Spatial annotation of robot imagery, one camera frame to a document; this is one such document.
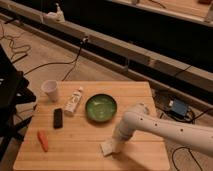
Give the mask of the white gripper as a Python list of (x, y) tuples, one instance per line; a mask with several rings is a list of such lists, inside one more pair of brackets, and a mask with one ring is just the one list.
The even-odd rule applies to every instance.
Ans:
[(124, 141), (128, 141), (133, 136), (135, 130), (131, 128), (127, 123), (121, 120), (115, 127), (112, 137), (115, 139), (112, 141), (112, 152), (120, 153), (125, 146)]

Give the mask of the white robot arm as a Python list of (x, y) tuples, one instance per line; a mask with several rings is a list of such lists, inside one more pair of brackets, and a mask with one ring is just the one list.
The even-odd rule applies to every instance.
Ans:
[(114, 129), (113, 139), (117, 142), (128, 141), (135, 131), (149, 132), (213, 157), (213, 127), (153, 117), (143, 103), (124, 112)]

